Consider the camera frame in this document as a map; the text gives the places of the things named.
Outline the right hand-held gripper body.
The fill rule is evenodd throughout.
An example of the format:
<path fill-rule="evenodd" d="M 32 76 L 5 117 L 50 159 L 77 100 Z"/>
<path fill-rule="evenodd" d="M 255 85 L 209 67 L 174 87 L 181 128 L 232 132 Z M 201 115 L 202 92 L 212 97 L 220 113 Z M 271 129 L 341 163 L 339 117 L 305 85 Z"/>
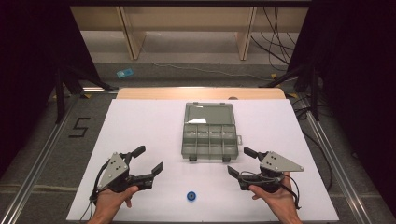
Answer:
<path fill-rule="evenodd" d="M 246 171 L 239 173 L 238 183 L 241 190 L 248 190 L 250 185 L 258 186 L 264 191 L 274 193 L 281 188 L 285 172 L 303 172 L 304 167 L 275 153 L 258 152 L 259 169 L 257 174 Z"/>

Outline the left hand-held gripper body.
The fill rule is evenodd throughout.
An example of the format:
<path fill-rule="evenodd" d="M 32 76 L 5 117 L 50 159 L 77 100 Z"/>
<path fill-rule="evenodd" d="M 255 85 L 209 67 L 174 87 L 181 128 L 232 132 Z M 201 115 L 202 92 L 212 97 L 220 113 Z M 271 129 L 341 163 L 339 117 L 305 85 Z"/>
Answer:
<path fill-rule="evenodd" d="M 130 175 L 129 163 L 139 153 L 129 152 L 126 154 L 114 153 L 105 166 L 105 173 L 99 175 L 101 180 L 96 184 L 98 192 L 110 189 L 120 193 L 131 186 L 137 186 L 139 190 L 151 189 L 153 185 L 153 174 Z"/>

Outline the person's left hand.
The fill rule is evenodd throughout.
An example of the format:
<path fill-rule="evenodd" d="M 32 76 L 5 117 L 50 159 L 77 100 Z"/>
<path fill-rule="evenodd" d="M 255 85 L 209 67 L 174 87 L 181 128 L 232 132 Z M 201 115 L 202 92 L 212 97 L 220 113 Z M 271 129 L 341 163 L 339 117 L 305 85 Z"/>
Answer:
<path fill-rule="evenodd" d="M 109 216 L 115 216 L 120 207 L 125 204 L 128 208 L 132 207 L 132 197 L 139 191 L 137 186 L 129 187 L 127 190 L 116 193 L 110 189 L 106 189 L 99 193 L 98 200 L 96 202 L 95 214 L 108 214 Z"/>

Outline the person's right hand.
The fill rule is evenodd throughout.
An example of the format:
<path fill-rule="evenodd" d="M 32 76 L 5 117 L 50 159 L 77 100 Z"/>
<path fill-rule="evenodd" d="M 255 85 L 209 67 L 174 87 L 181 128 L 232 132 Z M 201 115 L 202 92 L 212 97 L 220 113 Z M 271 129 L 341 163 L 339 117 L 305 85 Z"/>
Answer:
<path fill-rule="evenodd" d="M 286 214 L 295 214 L 298 216 L 293 196 L 286 189 L 279 189 L 274 193 L 269 193 L 258 186 L 250 185 L 249 190 L 254 193 L 252 199 L 263 199 L 277 219 L 280 215 Z"/>

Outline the white board sheet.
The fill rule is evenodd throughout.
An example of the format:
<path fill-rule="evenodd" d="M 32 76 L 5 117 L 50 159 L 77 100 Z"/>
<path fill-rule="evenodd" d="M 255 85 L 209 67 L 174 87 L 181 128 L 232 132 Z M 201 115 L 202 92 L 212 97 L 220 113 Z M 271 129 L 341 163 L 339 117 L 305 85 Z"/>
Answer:
<path fill-rule="evenodd" d="M 122 207 L 118 221 L 152 223 L 253 223 L 275 216 L 262 200 L 241 190 L 222 161 L 190 162 L 182 158 L 183 100 L 115 100 L 92 151 L 69 214 L 70 221 L 85 220 L 93 183 L 101 166 L 114 152 L 139 146 L 146 151 L 131 162 L 134 175 L 147 174 L 163 162 L 152 189 L 137 192 L 131 208 Z M 304 167 L 292 174 L 300 192 L 300 219 L 305 223 L 333 222 L 338 216 L 299 123 L 287 100 L 235 100 L 236 130 L 244 146 L 274 151 Z M 194 202 L 187 193 L 194 191 Z"/>

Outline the clear plastic compartment box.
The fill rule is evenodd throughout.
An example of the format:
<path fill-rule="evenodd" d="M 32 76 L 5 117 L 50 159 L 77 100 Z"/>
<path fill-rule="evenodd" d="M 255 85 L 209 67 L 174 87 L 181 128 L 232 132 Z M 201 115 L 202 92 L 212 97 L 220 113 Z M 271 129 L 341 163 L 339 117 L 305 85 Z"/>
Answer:
<path fill-rule="evenodd" d="M 186 103 L 181 147 L 184 159 L 229 162 L 237 159 L 240 143 L 232 104 Z"/>

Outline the black metal stand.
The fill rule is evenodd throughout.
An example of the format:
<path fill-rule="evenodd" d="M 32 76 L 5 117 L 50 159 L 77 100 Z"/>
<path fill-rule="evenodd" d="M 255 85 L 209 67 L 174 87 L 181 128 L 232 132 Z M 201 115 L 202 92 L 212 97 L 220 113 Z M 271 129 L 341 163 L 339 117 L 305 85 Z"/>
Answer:
<path fill-rule="evenodd" d="M 64 87 L 66 87 L 71 94 L 82 95 L 85 91 L 79 83 L 81 79 L 88 80 L 95 86 L 102 88 L 104 91 L 117 91 L 119 89 L 118 87 L 106 84 L 99 78 L 99 76 L 95 77 L 94 75 L 74 66 L 61 66 L 55 73 L 57 123 L 59 123 L 65 115 Z"/>
<path fill-rule="evenodd" d="M 274 88 L 278 84 L 290 79 L 297 77 L 294 84 L 294 90 L 297 92 L 303 92 L 310 90 L 310 110 L 316 121 L 318 118 L 318 72 L 315 67 L 311 64 L 298 65 L 295 68 L 289 69 L 286 74 L 276 78 L 268 84 L 261 85 L 261 88 Z"/>

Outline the black curtain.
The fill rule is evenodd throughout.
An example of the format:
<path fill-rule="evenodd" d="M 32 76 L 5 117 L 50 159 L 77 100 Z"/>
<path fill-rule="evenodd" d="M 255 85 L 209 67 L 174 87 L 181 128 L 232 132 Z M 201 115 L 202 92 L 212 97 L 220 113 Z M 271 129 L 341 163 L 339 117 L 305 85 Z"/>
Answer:
<path fill-rule="evenodd" d="M 309 63 L 396 217 L 396 0 L 311 0 L 290 67 Z"/>
<path fill-rule="evenodd" d="M 99 76 L 68 0 L 0 0 L 0 177 L 25 145 L 55 88 Z"/>

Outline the light wooden shelf unit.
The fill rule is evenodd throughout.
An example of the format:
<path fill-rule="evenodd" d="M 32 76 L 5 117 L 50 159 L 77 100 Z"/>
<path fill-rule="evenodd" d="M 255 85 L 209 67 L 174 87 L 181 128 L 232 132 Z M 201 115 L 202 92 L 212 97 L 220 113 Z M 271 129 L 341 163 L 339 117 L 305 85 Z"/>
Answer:
<path fill-rule="evenodd" d="M 170 32 L 232 32 L 239 59 L 248 57 L 254 32 L 301 31 L 305 7 L 72 7 L 82 31 L 121 31 L 131 60 L 142 51 L 146 34 Z"/>

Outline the aluminium floor rail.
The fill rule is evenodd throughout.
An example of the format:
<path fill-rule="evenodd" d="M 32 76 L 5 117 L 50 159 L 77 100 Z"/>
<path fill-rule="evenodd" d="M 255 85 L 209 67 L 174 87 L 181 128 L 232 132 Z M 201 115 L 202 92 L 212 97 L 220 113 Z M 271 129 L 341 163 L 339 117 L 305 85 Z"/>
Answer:
<path fill-rule="evenodd" d="M 299 103 L 303 108 L 307 109 L 306 117 L 313 134 L 315 135 L 315 142 L 318 143 L 324 158 L 327 160 L 332 169 L 332 178 L 336 180 L 340 190 L 343 193 L 346 202 L 356 219 L 358 224 L 373 224 L 369 218 L 367 210 L 355 188 L 352 185 L 342 163 L 336 156 L 333 147 L 329 141 L 328 136 L 324 132 L 319 121 L 316 121 L 310 110 L 310 105 L 306 96 L 299 95 Z"/>
<path fill-rule="evenodd" d="M 59 123 L 50 104 L 0 178 L 0 224 L 75 224 L 67 215 L 115 91 L 73 96 Z"/>

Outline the black frame bar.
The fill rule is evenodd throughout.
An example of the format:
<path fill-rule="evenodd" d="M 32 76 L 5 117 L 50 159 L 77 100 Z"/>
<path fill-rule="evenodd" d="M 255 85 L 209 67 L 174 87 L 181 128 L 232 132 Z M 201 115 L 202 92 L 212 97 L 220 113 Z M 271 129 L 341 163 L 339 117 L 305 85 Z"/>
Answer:
<path fill-rule="evenodd" d="M 313 0 L 66 0 L 95 7 L 309 7 Z"/>

